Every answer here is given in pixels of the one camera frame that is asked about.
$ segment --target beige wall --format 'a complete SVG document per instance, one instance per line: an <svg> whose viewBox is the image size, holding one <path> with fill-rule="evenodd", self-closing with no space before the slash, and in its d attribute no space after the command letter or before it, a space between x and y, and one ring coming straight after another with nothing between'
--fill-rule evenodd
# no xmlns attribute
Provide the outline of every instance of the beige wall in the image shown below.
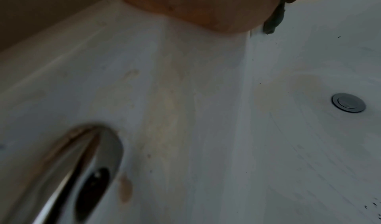
<svg viewBox="0 0 381 224"><path fill-rule="evenodd" d="M0 51L100 0L0 0Z"/></svg>

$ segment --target bathtub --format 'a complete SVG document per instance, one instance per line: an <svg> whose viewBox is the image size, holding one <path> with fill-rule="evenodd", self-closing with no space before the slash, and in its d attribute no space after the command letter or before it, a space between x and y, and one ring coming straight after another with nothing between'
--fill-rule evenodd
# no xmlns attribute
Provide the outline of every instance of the bathtub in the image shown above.
<svg viewBox="0 0 381 224"><path fill-rule="evenodd" d="M0 53L0 220L59 137L101 124L124 153L88 223L379 223L380 10L298 0L230 35L104 0Z"/></svg>

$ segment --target white bathtub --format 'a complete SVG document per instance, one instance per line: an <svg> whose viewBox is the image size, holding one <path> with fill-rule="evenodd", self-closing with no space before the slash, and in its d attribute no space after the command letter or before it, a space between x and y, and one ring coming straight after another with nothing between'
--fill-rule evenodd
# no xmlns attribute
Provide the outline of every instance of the white bathtub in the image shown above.
<svg viewBox="0 0 381 224"><path fill-rule="evenodd" d="M102 123L125 152L89 223L379 223L380 13L298 0L272 35L223 35L105 0L8 49L0 220L57 138Z"/></svg>

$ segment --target dirty bathtub surface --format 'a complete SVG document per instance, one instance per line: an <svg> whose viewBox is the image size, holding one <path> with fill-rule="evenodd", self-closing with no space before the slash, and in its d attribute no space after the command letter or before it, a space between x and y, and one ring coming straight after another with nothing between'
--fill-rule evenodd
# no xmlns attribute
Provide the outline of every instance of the dirty bathtub surface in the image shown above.
<svg viewBox="0 0 381 224"><path fill-rule="evenodd" d="M107 0L1 53L0 219L51 143L102 123L125 155L91 223L379 223L380 9L298 0L249 37Z"/></svg>

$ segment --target chrome drain stopper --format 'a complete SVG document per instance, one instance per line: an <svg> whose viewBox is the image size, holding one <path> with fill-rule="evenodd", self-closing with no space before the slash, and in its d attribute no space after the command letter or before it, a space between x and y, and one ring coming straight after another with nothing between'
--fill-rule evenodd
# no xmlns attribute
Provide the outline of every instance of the chrome drain stopper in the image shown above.
<svg viewBox="0 0 381 224"><path fill-rule="evenodd" d="M332 96L332 103L341 110L358 113L365 110L365 103L357 96L339 93Z"/></svg>

